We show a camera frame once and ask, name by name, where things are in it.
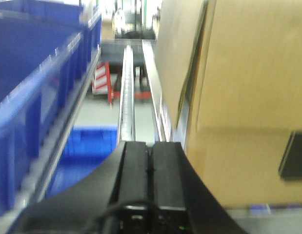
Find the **floor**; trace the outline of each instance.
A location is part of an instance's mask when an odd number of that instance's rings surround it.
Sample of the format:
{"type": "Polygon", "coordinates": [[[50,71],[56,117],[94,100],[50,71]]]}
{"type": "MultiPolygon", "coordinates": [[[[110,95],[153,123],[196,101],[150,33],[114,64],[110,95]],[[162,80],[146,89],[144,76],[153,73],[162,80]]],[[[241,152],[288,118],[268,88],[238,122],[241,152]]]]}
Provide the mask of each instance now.
{"type": "MultiPolygon", "coordinates": [[[[120,100],[113,99],[108,104],[107,95],[93,95],[89,90],[78,117],[76,126],[117,126],[119,119],[120,100]]],[[[153,106],[151,99],[135,100],[136,141],[154,143],[153,106]]]]}

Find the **metal rail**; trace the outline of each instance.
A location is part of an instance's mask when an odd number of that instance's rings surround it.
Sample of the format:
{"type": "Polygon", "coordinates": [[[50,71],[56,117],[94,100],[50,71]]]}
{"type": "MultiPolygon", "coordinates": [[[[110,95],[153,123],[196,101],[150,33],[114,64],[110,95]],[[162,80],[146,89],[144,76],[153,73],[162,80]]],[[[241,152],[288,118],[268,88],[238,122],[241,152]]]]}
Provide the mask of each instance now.
{"type": "Polygon", "coordinates": [[[170,129],[166,127],[165,121],[162,117],[162,92],[161,92],[161,82],[159,74],[154,62],[154,53],[152,44],[150,41],[142,41],[142,49],[144,54],[144,61],[147,71],[147,77],[150,84],[152,102],[154,109],[154,119],[155,119],[155,135],[158,141],[170,141],[170,129]]]}
{"type": "Polygon", "coordinates": [[[128,45],[123,53],[118,143],[136,139],[134,102],[133,50],[128,45]]]}

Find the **brown cardboard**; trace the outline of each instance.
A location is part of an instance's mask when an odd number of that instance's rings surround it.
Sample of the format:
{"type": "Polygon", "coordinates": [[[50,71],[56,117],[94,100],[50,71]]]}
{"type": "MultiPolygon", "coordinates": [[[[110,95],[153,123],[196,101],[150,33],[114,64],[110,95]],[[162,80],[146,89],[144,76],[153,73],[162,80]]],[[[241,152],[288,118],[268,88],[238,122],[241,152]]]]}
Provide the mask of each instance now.
{"type": "Polygon", "coordinates": [[[165,0],[161,10],[155,63],[161,78],[163,98],[174,126],[178,118],[181,90],[191,68],[191,55],[197,43],[202,6],[202,0],[192,0],[191,4],[165,0]]]}
{"type": "MultiPolygon", "coordinates": [[[[184,9],[188,4],[165,1],[184,9]]],[[[187,155],[223,206],[302,202],[302,181],[285,182],[278,175],[290,132],[302,130],[302,1],[209,3],[187,155]]],[[[173,70],[167,63],[167,75],[159,75],[167,82],[164,101],[171,104],[170,94],[180,93],[167,88],[173,70]]],[[[176,104],[168,104],[173,117],[176,104]]]]}

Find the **cable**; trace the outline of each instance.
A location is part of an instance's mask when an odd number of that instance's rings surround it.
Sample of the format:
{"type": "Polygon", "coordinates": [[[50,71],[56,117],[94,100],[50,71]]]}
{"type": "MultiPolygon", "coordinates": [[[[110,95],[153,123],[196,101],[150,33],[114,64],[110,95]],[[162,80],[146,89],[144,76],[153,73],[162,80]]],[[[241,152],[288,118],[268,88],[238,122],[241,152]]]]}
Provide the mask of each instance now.
{"type": "Polygon", "coordinates": [[[182,230],[179,228],[179,226],[173,220],[171,220],[171,218],[165,212],[163,212],[154,202],[149,200],[131,200],[127,202],[117,203],[107,207],[106,211],[100,216],[96,217],[95,219],[92,219],[91,221],[88,221],[86,225],[81,229],[79,234],[88,234],[89,231],[91,231],[94,227],[98,226],[102,219],[112,215],[116,215],[119,212],[125,210],[128,206],[145,206],[153,212],[159,214],[163,221],[177,234],[182,233],[182,230]]]}

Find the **blue crate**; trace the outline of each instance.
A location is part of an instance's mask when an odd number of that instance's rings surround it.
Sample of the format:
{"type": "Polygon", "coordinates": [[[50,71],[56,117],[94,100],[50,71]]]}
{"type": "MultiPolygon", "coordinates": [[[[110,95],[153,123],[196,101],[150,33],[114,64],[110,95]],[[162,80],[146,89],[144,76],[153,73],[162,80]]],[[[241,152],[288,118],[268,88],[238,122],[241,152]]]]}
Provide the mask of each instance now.
{"type": "Polygon", "coordinates": [[[115,149],[116,127],[74,128],[46,197],[58,194],[94,171],[115,149]]]}
{"type": "Polygon", "coordinates": [[[0,215],[39,154],[81,40],[73,28],[0,15],[0,215]]]}
{"type": "Polygon", "coordinates": [[[27,13],[35,19],[81,27],[83,30],[83,51],[79,54],[81,68],[77,73],[77,78],[81,78],[82,73],[86,71],[87,63],[91,61],[92,50],[97,49],[97,45],[101,44],[102,18],[98,8],[94,8],[93,16],[86,25],[80,22],[82,6],[41,0],[3,0],[0,1],[0,10],[27,13]]]}

